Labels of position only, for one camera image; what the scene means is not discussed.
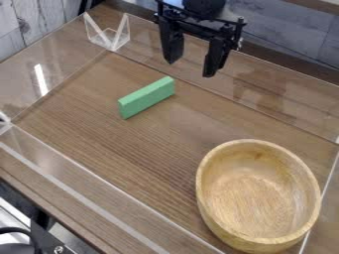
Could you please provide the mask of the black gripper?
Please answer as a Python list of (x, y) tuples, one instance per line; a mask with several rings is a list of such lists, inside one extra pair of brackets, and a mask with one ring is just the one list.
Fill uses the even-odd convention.
[(155, 0), (155, 2), (163, 57), (170, 64), (179, 60), (185, 53), (185, 35), (179, 24), (186, 26), (189, 33), (202, 38), (213, 33), (229, 32), (227, 39), (215, 37), (210, 42), (203, 77), (213, 77), (225, 67), (230, 51), (242, 47), (247, 19), (231, 11), (229, 0)]

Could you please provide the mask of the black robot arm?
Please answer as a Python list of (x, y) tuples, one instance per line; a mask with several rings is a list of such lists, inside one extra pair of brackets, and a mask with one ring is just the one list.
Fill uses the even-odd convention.
[(243, 44), (243, 28), (247, 20), (235, 14), (229, 0), (155, 0), (165, 60), (173, 64), (185, 54), (185, 35), (206, 40), (209, 52), (205, 58), (203, 77), (213, 77), (225, 67), (231, 51)]

